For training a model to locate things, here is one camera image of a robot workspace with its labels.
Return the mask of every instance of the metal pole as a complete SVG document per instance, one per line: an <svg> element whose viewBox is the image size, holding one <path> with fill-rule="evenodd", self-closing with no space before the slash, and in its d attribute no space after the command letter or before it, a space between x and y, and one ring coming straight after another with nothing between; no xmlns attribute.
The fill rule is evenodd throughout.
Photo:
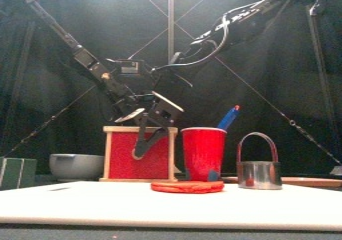
<svg viewBox="0 0 342 240"><path fill-rule="evenodd" d="M175 0L169 0L169 61L171 61L174 57L175 50Z"/></svg>

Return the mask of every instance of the green box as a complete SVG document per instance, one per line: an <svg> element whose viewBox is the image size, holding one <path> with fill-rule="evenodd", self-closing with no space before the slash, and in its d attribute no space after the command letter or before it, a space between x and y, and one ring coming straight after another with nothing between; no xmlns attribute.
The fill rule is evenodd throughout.
<svg viewBox="0 0 342 240"><path fill-rule="evenodd" d="M0 158L0 190L35 186L38 160Z"/></svg>

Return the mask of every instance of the cable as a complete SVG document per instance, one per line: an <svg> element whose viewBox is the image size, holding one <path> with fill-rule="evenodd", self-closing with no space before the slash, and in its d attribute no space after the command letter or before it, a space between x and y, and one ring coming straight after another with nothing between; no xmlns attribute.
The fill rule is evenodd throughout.
<svg viewBox="0 0 342 240"><path fill-rule="evenodd" d="M154 68L151 70L151 74L154 74L154 72L157 72L159 70L166 70L166 69L175 68L175 67L194 67L194 66L198 66L199 64L208 62L208 60L220 53L221 49L226 45L226 41L229 39L229 23L230 23L230 21L226 19L226 15L224 15L224 17L222 17L224 38L222 38L221 44L217 47L217 49L205 58L202 58L198 61L186 63L186 64L170 64L170 65L162 66L159 68Z"/></svg>

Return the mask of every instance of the table surface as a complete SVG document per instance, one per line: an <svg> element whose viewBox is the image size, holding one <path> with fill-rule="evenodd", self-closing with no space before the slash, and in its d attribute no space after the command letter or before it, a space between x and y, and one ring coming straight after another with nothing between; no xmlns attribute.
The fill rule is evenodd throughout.
<svg viewBox="0 0 342 240"><path fill-rule="evenodd" d="M226 184L210 194L155 192L150 183L74 182L0 192L0 223L149 228L342 231L342 192Z"/></svg>

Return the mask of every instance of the gray bowl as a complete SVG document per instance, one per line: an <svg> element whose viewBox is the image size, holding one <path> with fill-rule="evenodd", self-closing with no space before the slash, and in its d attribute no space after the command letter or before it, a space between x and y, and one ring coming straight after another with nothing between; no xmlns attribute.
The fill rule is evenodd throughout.
<svg viewBox="0 0 342 240"><path fill-rule="evenodd" d="M50 170L59 181L98 180L105 157L86 154L51 154Z"/></svg>

